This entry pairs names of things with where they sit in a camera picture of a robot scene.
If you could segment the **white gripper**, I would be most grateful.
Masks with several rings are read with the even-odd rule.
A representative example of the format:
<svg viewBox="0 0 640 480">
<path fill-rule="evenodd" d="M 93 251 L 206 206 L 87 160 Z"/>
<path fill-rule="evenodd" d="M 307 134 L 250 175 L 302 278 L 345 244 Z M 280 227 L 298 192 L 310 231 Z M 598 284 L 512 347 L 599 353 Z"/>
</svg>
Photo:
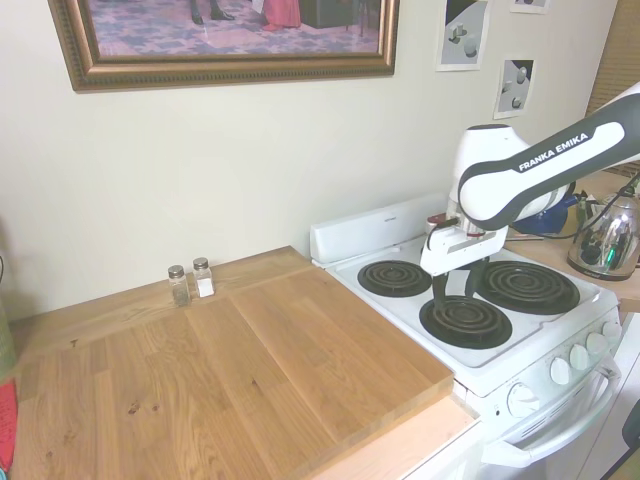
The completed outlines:
<svg viewBox="0 0 640 480">
<path fill-rule="evenodd" d="M 470 237 L 457 226 L 434 228 L 421 254 L 420 266 L 432 279 L 434 314 L 444 319 L 448 272 L 468 265 L 465 296 L 472 298 L 482 282 L 491 255 L 499 252 L 506 240 L 506 228 Z"/>
</svg>

